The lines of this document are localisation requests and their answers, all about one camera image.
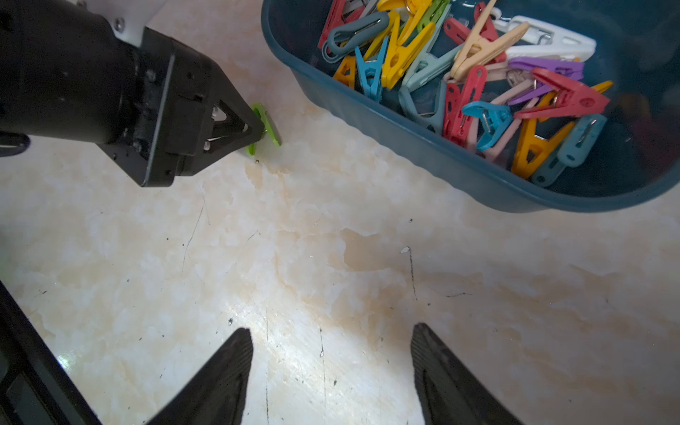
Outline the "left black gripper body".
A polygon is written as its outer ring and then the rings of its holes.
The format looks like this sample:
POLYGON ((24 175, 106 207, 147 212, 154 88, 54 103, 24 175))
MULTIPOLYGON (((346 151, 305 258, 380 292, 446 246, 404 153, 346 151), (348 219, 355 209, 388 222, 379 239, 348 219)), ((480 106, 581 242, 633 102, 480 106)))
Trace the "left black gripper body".
POLYGON ((223 158, 212 139, 222 72, 205 54, 147 28, 136 50, 132 123, 100 149, 141 187, 169 187, 223 158))

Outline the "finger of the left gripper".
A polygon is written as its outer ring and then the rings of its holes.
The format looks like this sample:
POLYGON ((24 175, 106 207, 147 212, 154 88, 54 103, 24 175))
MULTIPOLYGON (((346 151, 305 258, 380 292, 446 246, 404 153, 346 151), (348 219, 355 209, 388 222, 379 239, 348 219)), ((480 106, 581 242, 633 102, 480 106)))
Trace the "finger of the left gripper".
POLYGON ((260 119, 236 90, 216 90, 206 107, 198 143, 199 157, 221 159, 255 143, 262 130, 260 119))

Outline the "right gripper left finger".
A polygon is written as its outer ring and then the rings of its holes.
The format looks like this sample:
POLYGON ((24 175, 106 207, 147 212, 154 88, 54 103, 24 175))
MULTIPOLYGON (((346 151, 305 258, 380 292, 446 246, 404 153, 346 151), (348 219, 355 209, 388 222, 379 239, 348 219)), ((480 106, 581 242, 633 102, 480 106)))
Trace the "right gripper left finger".
POLYGON ((253 362, 251 331, 237 329, 150 424, 240 424, 253 362))

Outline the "green clothespin pile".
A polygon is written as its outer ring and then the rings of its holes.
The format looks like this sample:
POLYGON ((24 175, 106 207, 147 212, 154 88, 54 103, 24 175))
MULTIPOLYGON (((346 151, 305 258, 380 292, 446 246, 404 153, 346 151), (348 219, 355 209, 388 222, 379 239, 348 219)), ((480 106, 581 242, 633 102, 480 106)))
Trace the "green clothespin pile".
POLYGON ((423 14, 423 17, 421 17, 419 20, 416 29, 421 32, 426 28, 426 26, 430 25, 430 23, 437 24, 440 18, 444 14, 447 14, 447 8, 449 5, 449 0, 433 0, 430 4, 430 7, 423 14))
POLYGON ((275 146, 281 147, 282 140, 280 138, 280 134, 276 128, 276 124, 272 121, 265 106, 263 106, 262 103, 255 103, 251 105, 251 109, 253 110, 254 114, 260 119, 263 125, 263 130, 260 138, 255 143, 252 143, 247 146, 246 152, 251 157, 254 157, 257 152, 258 141, 260 141, 265 136, 269 136, 270 140, 274 143, 275 146))

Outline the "mint clothespin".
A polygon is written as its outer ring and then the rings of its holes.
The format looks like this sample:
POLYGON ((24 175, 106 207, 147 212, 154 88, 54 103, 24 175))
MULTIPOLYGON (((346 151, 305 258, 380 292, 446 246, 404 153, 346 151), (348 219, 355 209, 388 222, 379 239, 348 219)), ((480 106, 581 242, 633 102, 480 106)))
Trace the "mint clothespin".
POLYGON ((426 43, 423 50, 416 57, 414 63, 412 63, 411 67, 407 70, 401 84, 402 88, 406 88, 409 92, 414 92, 425 86, 429 81, 432 81, 444 71, 451 69, 456 55, 462 48, 461 45, 454 47, 440 57, 436 57, 431 53, 445 21, 446 19, 443 19, 437 23, 435 34, 432 39, 426 43))

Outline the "pink clothespin pile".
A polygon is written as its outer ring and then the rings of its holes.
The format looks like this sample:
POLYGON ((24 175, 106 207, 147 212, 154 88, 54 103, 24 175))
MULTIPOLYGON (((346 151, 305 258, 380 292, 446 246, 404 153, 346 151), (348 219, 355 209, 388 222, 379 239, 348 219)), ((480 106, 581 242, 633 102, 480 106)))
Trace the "pink clothespin pile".
POLYGON ((512 97, 499 96, 490 103, 474 101, 462 108, 464 117, 470 120, 467 150, 481 153, 490 162, 501 156, 522 123, 508 105, 512 97))

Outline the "white clothespin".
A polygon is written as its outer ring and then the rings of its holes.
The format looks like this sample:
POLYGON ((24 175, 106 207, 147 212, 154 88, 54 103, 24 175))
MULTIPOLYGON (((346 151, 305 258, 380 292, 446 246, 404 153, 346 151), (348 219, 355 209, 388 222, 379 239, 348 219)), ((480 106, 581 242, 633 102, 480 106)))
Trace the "white clothespin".
POLYGON ((597 42, 591 37, 539 19, 517 15, 509 19, 498 17, 493 23, 502 33, 507 33, 522 23, 529 23, 529 30, 522 37, 522 42, 506 51, 508 58, 557 58, 586 62, 597 49, 597 42))

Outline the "slate blue clothespin pile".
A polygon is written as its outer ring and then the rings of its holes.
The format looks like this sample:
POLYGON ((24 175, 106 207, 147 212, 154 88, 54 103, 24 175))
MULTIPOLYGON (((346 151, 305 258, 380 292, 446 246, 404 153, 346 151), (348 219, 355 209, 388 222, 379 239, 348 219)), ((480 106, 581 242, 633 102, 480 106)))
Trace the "slate blue clothespin pile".
POLYGON ((376 12, 331 29, 327 40, 322 44, 322 58, 330 63, 338 63, 347 54, 375 39, 388 28, 390 17, 387 12, 376 12))

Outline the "yellow clothespin pile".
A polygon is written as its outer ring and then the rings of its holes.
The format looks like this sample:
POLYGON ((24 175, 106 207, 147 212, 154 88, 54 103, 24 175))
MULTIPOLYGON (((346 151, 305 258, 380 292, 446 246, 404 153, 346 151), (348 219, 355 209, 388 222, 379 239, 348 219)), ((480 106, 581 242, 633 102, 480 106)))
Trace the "yellow clothespin pile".
POLYGON ((389 13, 389 17, 391 19, 389 43, 382 65, 381 81, 385 89, 392 90, 433 37, 436 24, 429 23, 410 44, 402 45, 398 41, 400 37, 400 16, 396 11, 392 11, 389 13))
POLYGON ((402 7, 407 9, 407 23, 398 37, 398 44, 405 45, 432 3, 432 0, 379 0, 377 10, 384 12, 402 7))

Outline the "beige clothespin pile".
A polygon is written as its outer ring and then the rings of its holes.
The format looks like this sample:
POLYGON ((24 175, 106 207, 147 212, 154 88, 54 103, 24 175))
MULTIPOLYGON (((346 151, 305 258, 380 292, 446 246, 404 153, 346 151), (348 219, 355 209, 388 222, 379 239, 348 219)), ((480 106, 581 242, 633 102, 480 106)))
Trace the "beige clothespin pile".
POLYGON ((517 44, 531 28, 529 22, 522 22, 497 40, 492 42, 486 40, 481 36, 481 31, 496 3, 496 0, 490 1, 480 14, 479 21, 471 29, 466 42, 462 45, 448 73, 451 78, 461 80, 471 67, 488 64, 508 48, 517 44))

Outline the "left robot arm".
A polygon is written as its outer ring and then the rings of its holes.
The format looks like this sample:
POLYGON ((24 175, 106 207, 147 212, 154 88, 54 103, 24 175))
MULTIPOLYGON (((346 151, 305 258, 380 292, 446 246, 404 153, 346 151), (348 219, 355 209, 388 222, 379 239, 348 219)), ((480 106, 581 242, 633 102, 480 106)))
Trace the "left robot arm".
POLYGON ((96 144, 142 187, 168 187, 260 140, 261 118, 199 51, 99 1, 1 4, 1 154, 33 137, 96 144))

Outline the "teal clothespin beside box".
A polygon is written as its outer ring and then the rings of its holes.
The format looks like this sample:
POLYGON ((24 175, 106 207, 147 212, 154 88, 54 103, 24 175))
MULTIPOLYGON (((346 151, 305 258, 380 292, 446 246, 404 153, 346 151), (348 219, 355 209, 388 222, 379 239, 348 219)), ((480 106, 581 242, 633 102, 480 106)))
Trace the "teal clothespin beside box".
POLYGON ((558 147, 531 175, 531 182, 539 187, 547 188, 554 184, 568 168, 582 166, 607 122, 608 118, 602 114, 589 114, 581 117, 558 147))

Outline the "teal plastic storage box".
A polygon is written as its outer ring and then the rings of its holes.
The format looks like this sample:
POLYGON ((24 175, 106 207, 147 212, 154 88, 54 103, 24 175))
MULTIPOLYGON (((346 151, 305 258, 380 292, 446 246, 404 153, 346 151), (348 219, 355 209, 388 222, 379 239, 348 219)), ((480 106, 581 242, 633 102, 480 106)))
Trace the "teal plastic storage box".
POLYGON ((378 104, 335 81, 318 42, 329 1, 267 1, 261 24, 272 53, 304 94, 380 144, 490 208, 610 212, 657 198, 679 183, 679 5, 675 1, 504 1, 526 15, 587 35, 597 51, 588 84, 612 81, 607 127, 582 166, 548 188, 458 147, 404 117, 395 92, 378 104))

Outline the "teal clothespin right pile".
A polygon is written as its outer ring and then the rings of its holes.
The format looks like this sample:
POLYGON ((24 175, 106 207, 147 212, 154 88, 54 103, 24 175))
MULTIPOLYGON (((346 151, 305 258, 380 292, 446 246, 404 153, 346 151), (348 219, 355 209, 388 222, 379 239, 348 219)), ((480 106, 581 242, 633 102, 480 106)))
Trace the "teal clothespin right pile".
POLYGON ((500 106, 482 101, 475 101, 462 107, 464 115, 478 118, 483 127, 483 135, 476 148, 484 152, 494 147, 514 120, 509 106, 500 106))

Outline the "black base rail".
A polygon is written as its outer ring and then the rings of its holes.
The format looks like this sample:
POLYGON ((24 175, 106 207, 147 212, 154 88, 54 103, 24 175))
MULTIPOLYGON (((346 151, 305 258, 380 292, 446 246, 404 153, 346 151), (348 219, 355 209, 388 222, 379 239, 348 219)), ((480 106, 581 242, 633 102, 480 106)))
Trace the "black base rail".
POLYGON ((1 423, 100 423, 5 287, 1 288, 1 423))

